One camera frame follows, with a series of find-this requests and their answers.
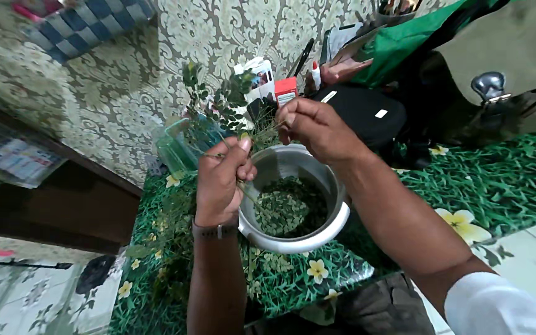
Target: white shirt sleeve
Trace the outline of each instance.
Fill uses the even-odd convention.
[[[460,278],[448,291],[444,310],[456,335],[536,335],[536,298],[497,274]]]

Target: checkered pillow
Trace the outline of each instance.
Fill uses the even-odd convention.
[[[78,57],[154,15],[149,0],[86,0],[47,16],[28,29],[28,39],[59,63]]]

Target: watch strap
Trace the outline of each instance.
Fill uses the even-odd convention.
[[[208,226],[202,227],[195,224],[195,218],[192,220],[192,235],[195,239],[225,239],[228,236],[236,235],[239,230],[239,222],[234,220],[234,222],[217,225],[217,226]]]

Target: tiled floor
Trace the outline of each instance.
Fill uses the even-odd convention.
[[[536,296],[536,226],[503,237],[483,248],[475,249],[473,253],[514,285]],[[425,308],[437,335],[453,335],[440,314],[421,292],[419,294],[425,302]]]
[[[473,252],[514,285],[536,296],[536,227]],[[83,265],[69,270],[0,266],[0,335],[104,333],[121,271],[114,270],[103,285],[84,295],[74,292],[82,270]],[[424,302],[436,333],[452,335],[434,307],[425,298]]]
[[[0,335],[106,333],[121,279],[117,268],[116,262],[103,285],[76,294],[84,265],[68,270],[0,265]]]

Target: black bag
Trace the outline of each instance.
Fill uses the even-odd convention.
[[[402,103],[361,85],[330,85],[312,99],[322,101],[329,95],[331,97],[326,103],[372,151],[391,147],[393,138],[407,119]]]

